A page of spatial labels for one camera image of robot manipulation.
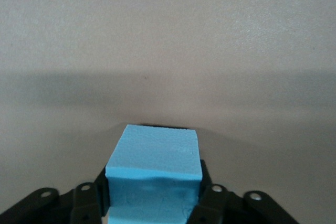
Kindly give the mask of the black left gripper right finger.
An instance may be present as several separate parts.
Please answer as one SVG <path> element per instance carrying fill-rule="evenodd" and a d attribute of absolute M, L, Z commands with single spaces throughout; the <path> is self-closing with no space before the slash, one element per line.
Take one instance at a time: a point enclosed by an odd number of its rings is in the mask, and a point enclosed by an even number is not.
<path fill-rule="evenodd" d="M 198 203 L 186 224 L 300 224 L 267 193 L 252 190 L 239 197 L 214 184 L 205 161 Z"/>

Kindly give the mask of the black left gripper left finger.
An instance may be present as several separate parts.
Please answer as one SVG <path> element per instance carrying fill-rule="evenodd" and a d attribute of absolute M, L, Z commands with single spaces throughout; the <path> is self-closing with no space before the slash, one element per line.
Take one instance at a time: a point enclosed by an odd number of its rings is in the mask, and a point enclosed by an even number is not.
<path fill-rule="evenodd" d="M 109 187 L 104 168 L 93 182 L 65 194 L 40 188 L 0 214 L 0 224 L 102 224 L 109 210 Z"/>

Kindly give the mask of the light blue foam block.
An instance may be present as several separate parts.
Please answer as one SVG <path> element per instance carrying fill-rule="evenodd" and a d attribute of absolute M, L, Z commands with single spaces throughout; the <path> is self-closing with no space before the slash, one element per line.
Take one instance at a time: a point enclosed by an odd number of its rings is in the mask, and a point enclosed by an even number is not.
<path fill-rule="evenodd" d="M 127 125 L 107 165 L 108 224 L 186 224 L 202 181 L 195 130 Z"/>

